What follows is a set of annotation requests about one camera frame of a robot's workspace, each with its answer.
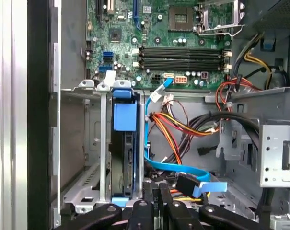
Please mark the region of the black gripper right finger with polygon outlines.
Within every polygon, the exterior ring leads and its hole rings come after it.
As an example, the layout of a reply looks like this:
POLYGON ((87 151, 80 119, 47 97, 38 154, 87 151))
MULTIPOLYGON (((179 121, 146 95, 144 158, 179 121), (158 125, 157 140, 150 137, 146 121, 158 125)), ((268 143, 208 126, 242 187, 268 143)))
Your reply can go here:
POLYGON ((159 209, 164 230, 261 230, 263 227, 223 207, 205 204, 196 212, 182 201, 173 200, 169 187, 159 184, 159 209))

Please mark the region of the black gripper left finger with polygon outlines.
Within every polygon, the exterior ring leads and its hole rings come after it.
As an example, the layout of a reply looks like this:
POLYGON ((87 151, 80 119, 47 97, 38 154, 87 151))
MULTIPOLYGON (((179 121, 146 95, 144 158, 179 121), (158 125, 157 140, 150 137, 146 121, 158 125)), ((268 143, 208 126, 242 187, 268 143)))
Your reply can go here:
POLYGON ((144 182, 142 199, 131 200, 125 208, 104 204, 63 224, 62 230, 153 230, 153 182, 144 182))

